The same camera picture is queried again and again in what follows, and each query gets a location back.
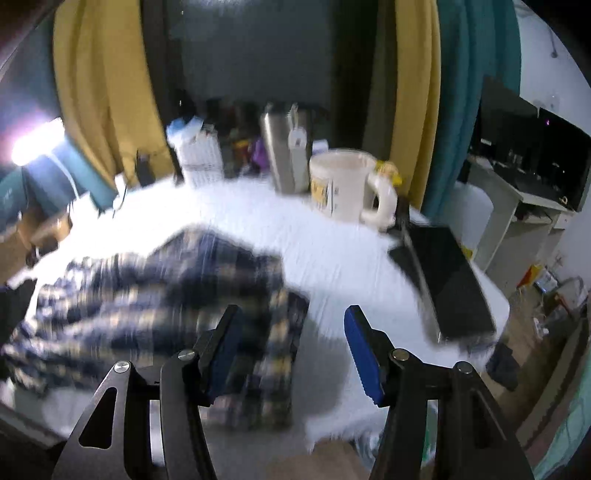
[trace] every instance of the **white mug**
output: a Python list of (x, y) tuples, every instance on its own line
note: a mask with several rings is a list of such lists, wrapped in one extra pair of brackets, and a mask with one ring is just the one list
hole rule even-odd
[[(326, 216), (343, 222), (362, 221), (378, 229), (392, 224), (398, 196), (388, 177), (375, 172), (367, 152), (338, 148), (310, 159), (312, 203)], [(373, 209), (375, 196), (379, 206)]]

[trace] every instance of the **cup handle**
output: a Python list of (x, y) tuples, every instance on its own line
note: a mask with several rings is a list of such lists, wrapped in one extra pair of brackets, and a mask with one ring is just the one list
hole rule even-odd
[(361, 221), (377, 229), (384, 230), (393, 223), (394, 212), (398, 202), (398, 195), (388, 177), (371, 172), (367, 182), (371, 189), (377, 194), (379, 206), (377, 209), (363, 209)]

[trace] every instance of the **yellow curtain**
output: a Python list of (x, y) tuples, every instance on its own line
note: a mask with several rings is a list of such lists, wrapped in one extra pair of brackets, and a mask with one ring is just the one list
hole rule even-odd
[(53, 33), (66, 132), (111, 186), (137, 183), (135, 156), (156, 178), (173, 169), (145, 58), (139, 0), (66, 0)]
[(390, 160), (401, 192), (420, 209), (433, 155), (441, 42), (436, 0), (396, 0), (397, 91)]

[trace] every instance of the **blue plaid fabric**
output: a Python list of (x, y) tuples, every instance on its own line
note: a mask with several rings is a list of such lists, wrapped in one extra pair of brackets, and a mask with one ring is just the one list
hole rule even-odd
[(308, 302), (287, 290), (281, 258), (254, 255), (213, 231), (181, 231), (152, 255), (72, 261), (41, 288), (37, 312), (1, 349), (12, 379), (42, 394), (96, 388), (112, 365), (162, 364), (215, 328), (228, 304), (246, 316), (226, 392), (204, 424), (290, 423), (291, 370)]

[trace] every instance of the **blue gripper pad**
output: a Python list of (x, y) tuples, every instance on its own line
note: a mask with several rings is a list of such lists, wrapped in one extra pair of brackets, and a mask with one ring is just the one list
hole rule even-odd
[(226, 392), (228, 373), (242, 341), (242, 326), (245, 322), (242, 309), (236, 305), (228, 306), (220, 324), (224, 322), (226, 325), (221, 338), (217, 338), (219, 343), (211, 357), (206, 377), (209, 380), (206, 394), (211, 402)]
[(365, 394), (381, 406), (384, 401), (382, 382), (386, 380), (384, 368), (388, 368), (388, 353), (394, 347), (384, 332), (372, 330), (359, 305), (345, 310), (345, 336)]

